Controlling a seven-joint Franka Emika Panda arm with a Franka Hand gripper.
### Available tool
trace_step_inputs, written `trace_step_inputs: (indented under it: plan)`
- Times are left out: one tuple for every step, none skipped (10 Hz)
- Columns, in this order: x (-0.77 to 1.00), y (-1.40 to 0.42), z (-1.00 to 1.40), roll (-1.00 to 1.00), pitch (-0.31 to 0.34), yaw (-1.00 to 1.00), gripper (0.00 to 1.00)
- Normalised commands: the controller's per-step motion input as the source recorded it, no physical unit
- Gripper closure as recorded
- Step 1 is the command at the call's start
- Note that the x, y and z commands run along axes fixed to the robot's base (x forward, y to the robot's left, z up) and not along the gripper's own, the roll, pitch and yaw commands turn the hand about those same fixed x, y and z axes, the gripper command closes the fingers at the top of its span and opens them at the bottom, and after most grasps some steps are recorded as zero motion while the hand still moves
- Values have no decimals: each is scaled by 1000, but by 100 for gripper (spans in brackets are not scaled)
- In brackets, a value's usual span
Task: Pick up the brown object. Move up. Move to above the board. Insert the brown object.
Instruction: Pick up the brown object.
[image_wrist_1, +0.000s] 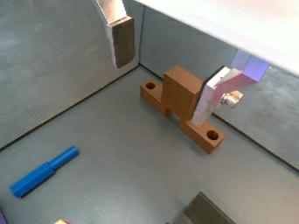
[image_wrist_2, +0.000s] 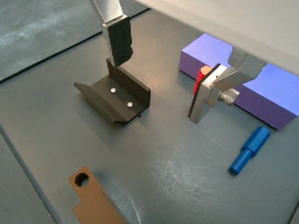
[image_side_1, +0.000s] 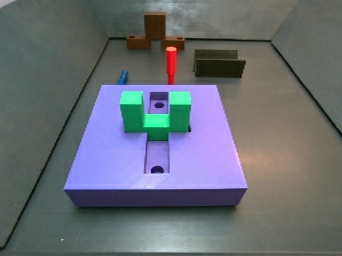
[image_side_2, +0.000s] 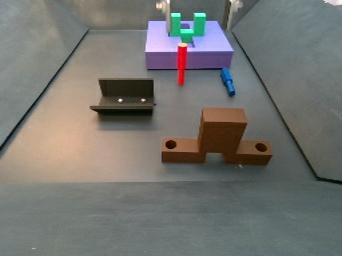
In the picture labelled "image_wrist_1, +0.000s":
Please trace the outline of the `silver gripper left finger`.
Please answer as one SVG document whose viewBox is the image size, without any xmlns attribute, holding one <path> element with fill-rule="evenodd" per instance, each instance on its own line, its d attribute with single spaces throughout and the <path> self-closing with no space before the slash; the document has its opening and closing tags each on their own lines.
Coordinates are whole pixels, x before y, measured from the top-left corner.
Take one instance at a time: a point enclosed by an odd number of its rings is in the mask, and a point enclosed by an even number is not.
<svg viewBox="0 0 299 224">
<path fill-rule="evenodd" d="M 107 25 L 114 65 L 124 67 L 136 56 L 135 20 L 127 15 L 123 0 L 92 0 Z"/>
</svg>

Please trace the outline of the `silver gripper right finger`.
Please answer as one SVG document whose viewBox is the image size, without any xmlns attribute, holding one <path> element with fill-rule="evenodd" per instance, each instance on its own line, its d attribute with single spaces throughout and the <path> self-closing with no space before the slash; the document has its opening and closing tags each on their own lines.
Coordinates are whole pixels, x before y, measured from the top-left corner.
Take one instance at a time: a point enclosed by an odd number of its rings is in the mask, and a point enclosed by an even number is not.
<svg viewBox="0 0 299 224">
<path fill-rule="evenodd" d="M 201 126 L 221 105 L 234 108 L 243 97 L 239 89 L 257 84 L 270 67 L 267 61 L 237 50 L 231 66 L 223 66 L 203 82 L 191 122 Z"/>
</svg>

